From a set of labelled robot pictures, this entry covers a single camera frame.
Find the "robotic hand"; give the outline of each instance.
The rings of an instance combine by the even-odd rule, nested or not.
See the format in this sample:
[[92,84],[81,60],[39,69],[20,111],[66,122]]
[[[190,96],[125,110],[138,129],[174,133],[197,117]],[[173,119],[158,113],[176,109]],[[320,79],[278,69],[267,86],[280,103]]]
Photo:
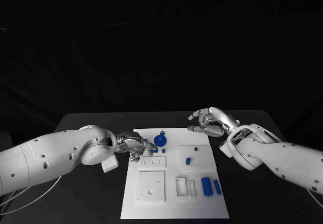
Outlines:
[[274,174],[323,195],[323,152],[281,140],[257,124],[241,125],[220,109],[210,107],[197,110],[189,120],[199,117],[200,126],[187,130],[212,137],[228,134],[220,150],[233,157],[239,165],[254,170],[262,163]]
[[114,153],[130,152],[130,160],[138,162],[151,149],[157,146],[137,132],[115,135],[98,126],[46,134],[0,152],[0,196],[53,180],[81,163],[101,163],[108,172],[118,167]]

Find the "robotic arm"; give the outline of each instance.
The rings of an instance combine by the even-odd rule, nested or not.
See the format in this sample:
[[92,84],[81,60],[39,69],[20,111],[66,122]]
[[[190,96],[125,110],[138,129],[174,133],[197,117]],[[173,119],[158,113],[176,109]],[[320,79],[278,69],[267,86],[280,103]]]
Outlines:
[[212,137],[228,134],[220,150],[239,165],[254,170],[262,163],[274,174],[323,195],[323,152],[281,140],[255,124],[241,125],[231,115],[215,108],[197,110],[189,120],[199,117],[200,126],[187,127]]
[[115,135],[98,126],[46,134],[0,152],[0,196],[53,180],[81,163],[101,163],[108,172],[118,167],[114,153],[128,151],[130,160],[137,162],[145,149],[157,147],[138,133]]

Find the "dark background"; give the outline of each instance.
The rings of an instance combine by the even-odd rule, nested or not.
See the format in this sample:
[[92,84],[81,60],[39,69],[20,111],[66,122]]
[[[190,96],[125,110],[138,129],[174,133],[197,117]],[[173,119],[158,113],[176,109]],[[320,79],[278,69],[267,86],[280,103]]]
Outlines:
[[320,149],[321,21],[311,0],[1,1],[0,129],[17,145],[68,113],[216,106]]

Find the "cable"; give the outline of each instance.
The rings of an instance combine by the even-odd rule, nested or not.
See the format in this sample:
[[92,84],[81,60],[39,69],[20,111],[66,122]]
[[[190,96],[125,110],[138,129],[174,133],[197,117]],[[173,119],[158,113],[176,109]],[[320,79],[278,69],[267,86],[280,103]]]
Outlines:
[[[268,132],[268,134],[275,138],[275,140],[278,140],[278,142],[282,142],[282,141],[280,140],[280,138],[278,138],[278,137],[277,137],[268,130],[265,130],[265,132]],[[316,203],[317,203],[317,204],[320,205],[320,207],[323,208],[323,205],[320,204],[320,202],[319,202],[317,199],[314,198],[313,193],[310,192],[308,189],[306,189],[306,190],[307,190],[307,192],[308,192],[311,198],[314,199]]]
[[0,216],[1,216],[1,215],[6,215],[6,214],[8,214],[8,213],[11,213],[11,212],[14,212],[14,211],[17,211],[17,210],[20,210],[20,209],[23,209],[23,208],[27,207],[32,203],[34,203],[34,202],[36,202],[36,201],[37,201],[37,200],[47,194],[47,192],[52,190],[52,188],[53,188],[53,186],[56,185],[56,183],[58,183],[60,177],[58,178],[58,180],[56,180],[55,184],[52,185],[52,187],[49,188],[49,190],[42,194],[42,196],[40,196],[36,200],[33,200],[29,204],[26,204],[26,205],[24,205],[23,207],[20,207],[19,209],[16,209],[16,210],[13,210],[13,211],[10,211],[10,212],[1,213]]
[[27,187],[14,197],[11,197],[6,202],[0,204],[3,206],[10,200],[13,200],[30,187]]

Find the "table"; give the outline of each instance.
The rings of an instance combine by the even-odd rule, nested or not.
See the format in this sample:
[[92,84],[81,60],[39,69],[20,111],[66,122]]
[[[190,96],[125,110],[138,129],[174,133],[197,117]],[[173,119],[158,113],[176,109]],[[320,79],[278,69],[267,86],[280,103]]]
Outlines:
[[[255,123],[265,127],[281,139],[282,135],[267,112],[259,110],[226,111],[242,124]],[[132,112],[68,114],[56,132],[79,129],[85,125],[118,133],[134,128],[173,128],[197,125],[197,119],[187,120],[192,112]],[[321,208],[306,190],[278,178],[262,164],[254,171],[244,169],[219,150],[225,137],[210,138],[218,173],[222,183],[231,219],[180,220],[120,220],[128,153],[117,154],[120,167],[102,172],[101,164],[79,165],[66,174],[52,191],[29,207],[7,214],[1,224],[33,223],[267,223],[288,220],[294,223],[320,223]],[[34,200],[56,180],[33,186],[14,199],[13,210]]]

